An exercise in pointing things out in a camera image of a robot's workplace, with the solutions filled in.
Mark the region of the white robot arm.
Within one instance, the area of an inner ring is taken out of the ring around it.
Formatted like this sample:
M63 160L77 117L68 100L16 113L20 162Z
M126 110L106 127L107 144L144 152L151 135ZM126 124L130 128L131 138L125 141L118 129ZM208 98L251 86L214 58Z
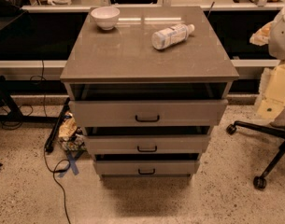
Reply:
M265 68L255 109L263 119L275 119L285 108L285 5L276 17L254 33L249 42L267 45L269 54L279 60L274 69Z

